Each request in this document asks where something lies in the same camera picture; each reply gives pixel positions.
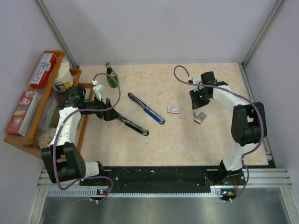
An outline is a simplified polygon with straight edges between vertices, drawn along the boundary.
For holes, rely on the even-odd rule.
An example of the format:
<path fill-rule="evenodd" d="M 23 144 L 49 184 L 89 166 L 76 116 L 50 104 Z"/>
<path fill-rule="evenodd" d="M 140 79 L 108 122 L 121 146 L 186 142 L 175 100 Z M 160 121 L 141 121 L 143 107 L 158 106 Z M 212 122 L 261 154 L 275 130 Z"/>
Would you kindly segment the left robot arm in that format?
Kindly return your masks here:
<path fill-rule="evenodd" d="M 93 87 L 95 98 L 86 100 L 86 90 L 82 86 L 69 88 L 68 96 L 59 105 L 59 122 L 56 133 L 48 147 L 42 149 L 42 160 L 53 183 L 89 177 L 96 184 L 105 182 L 106 174 L 98 161 L 85 162 L 76 147 L 79 122 L 85 114 L 95 114 L 98 118 L 110 121 L 118 119 L 119 113 L 112 108 L 109 99 L 104 102 L 101 93 L 106 86 Z"/>

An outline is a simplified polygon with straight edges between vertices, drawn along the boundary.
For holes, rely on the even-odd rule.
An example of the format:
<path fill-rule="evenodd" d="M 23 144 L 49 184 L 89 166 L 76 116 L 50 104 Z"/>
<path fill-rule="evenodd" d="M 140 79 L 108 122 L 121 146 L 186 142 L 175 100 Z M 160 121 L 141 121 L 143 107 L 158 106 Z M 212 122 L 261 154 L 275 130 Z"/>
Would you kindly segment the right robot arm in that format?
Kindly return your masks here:
<path fill-rule="evenodd" d="M 194 89 L 189 91 L 193 109 L 204 107 L 211 99 L 216 99 L 232 112 L 231 135 L 234 143 L 218 170 L 219 181 L 228 185 L 242 169 L 242 155 L 251 151 L 267 135 L 264 105 L 237 96 L 226 82 L 217 81 L 212 71 L 203 73 L 201 77 L 188 78 L 188 83 L 194 85 Z"/>

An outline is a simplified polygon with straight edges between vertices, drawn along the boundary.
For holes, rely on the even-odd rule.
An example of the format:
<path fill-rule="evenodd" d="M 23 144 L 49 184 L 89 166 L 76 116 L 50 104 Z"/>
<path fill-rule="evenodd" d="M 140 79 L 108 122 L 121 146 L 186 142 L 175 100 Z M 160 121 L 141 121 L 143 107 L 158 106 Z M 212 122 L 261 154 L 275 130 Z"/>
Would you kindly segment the black stapler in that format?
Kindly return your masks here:
<path fill-rule="evenodd" d="M 149 135 L 149 131 L 137 124 L 135 124 L 134 122 L 130 121 L 129 119 L 126 119 L 125 117 L 121 116 L 118 118 L 118 120 L 120 120 L 121 122 L 123 122 L 127 127 L 133 129 L 134 131 L 140 133 L 143 136 L 148 136 Z"/>

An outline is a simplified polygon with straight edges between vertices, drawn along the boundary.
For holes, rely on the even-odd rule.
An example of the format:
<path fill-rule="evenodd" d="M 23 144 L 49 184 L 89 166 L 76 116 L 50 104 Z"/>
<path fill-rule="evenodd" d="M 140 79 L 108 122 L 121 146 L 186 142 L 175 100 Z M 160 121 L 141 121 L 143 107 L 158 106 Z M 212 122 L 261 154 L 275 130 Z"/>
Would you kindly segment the red staple tray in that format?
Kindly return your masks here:
<path fill-rule="evenodd" d="M 205 120 L 205 118 L 206 114 L 200 112 L 198 115 L 195 115 L 194 122 L 200 125 Z"/>

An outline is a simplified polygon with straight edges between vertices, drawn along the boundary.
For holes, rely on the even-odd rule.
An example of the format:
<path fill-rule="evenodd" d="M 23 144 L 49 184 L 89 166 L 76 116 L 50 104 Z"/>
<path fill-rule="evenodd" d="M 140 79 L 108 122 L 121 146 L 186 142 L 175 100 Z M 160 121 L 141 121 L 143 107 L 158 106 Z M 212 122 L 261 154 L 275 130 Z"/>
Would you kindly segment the red staple box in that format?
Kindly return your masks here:
<path fill-rule="evenodd" d="M 168 106 L 167 112 L 172 114 L 180 114 L 180 108 L 175 106 Z"/>

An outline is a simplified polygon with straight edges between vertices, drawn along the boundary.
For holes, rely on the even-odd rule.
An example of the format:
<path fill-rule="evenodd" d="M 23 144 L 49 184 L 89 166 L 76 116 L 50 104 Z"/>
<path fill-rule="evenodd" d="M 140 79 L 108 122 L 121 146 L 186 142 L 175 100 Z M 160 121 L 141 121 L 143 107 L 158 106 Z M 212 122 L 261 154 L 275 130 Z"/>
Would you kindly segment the blue stapler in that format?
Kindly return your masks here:
<path fill-rule="evenodd" d="M 165 119 L 160 116 L 158 113 L 153 111 L 148 105 L 146 105 L 143 101 L 141 101 L 139 98 L 137 98 L 133 93 L 128 93 L 128 97 L 138 104 L 141 108 L 143 108 L 143 111 L 146 112 L 150 117 L 152 117 L 157 123 L 164 125 Z"/>

